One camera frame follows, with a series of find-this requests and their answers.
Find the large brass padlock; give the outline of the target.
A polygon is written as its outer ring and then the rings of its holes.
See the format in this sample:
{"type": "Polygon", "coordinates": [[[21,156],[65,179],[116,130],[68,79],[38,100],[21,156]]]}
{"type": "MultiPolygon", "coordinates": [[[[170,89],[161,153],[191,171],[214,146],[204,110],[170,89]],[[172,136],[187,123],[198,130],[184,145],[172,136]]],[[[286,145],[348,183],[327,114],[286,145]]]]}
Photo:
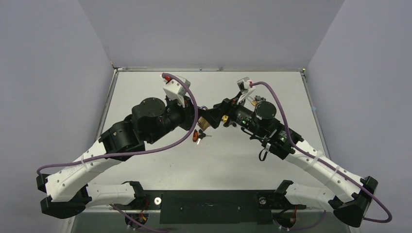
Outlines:
{"type": "Polygon", "coordinates": [[[210,127],[210,124],[203,117],[200,117],[198,119],[198,126],[202,131],[205,131],[207,128],[210,127]]]}

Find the keys of orange padlock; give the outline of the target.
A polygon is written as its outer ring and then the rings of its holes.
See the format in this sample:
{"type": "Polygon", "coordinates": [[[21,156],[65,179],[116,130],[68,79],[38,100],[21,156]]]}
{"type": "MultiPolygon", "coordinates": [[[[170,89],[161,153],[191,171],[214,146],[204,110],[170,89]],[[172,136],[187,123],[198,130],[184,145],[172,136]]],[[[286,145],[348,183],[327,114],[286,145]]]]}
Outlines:
{"type": "Polygon", "coordinates": [[[198,130],[198,139],[196,141],[196,144],[199,145],[200,141],[205,137],[211,137],[211,135],[208,135],[202,129],[199,129],[198,130]]]}

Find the yellow padlock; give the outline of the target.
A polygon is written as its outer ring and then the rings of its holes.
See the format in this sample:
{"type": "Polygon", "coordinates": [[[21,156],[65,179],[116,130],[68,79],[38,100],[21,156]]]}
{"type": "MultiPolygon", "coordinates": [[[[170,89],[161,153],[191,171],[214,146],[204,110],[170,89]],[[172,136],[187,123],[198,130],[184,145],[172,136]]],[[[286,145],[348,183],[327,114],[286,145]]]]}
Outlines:
{"type": "Polygon", "coordinates": [[[226,122],[228,122],[229,121],[229,117],[227,116],[227,115],[224,115],[223,117],[222,117],[222,122],[223,123],[226,123],[226,122]]]}

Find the orange padlock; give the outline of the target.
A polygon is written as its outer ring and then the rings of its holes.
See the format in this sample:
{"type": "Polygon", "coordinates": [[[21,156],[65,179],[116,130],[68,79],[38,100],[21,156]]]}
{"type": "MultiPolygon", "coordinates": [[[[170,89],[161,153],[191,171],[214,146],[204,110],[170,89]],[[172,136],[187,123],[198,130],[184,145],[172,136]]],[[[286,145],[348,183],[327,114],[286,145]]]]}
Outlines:
{"type": "Polygon", "coordinates": [[[198,141],[198,138],[199,138],[199,133],[198,133],[198,131],[195,129],[195,130],[193,131],[193,134],[192,134],[192,141],[193,141],[193,142],[197,142],[197,141],[198,141]]]}

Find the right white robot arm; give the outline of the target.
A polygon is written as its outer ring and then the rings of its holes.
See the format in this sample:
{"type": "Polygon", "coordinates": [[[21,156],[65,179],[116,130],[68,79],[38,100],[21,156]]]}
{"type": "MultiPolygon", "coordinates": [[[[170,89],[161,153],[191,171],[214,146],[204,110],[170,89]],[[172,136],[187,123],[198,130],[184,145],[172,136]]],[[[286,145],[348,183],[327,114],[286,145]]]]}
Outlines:
{"type": "Polygon", "coordinates": [[[275,105],[265,99],[255,100],[253,109],[246,108],[241,95],[224,99],[210,109],[199,109],[200,117],[211,127],[237,124],[250,139],[261,143],[264,154],[271,153],[296,165],[323,184],[323,188],[316,188],[284,180],[274,194],[278,206],[319,208],[332,212],[346,225],[359,227],[373,200],[377,180],[341,168],[288,128],[285,121],[278,120],[276,113],[275,105]]]}

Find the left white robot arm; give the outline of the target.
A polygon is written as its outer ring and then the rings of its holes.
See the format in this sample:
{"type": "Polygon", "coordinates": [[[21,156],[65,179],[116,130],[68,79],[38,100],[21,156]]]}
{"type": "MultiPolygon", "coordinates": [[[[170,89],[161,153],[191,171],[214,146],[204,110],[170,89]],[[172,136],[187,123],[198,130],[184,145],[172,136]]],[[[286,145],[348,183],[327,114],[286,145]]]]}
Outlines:
{"type": "Polygon", "coordinates": [[[40,203],[41,212],[65,219],[99,205],[142,207],[146,195],[139,182],[98,185],[92,184],[92,180],[133,156],[147,154],[146,144],[155,143],[177,127],[191,132],[200,115],[201,108],[188,97],[182,102],[144,99],[74,162],[60,165],[54,174],[38,174],[37,187],[46,193],[40,203]]]}

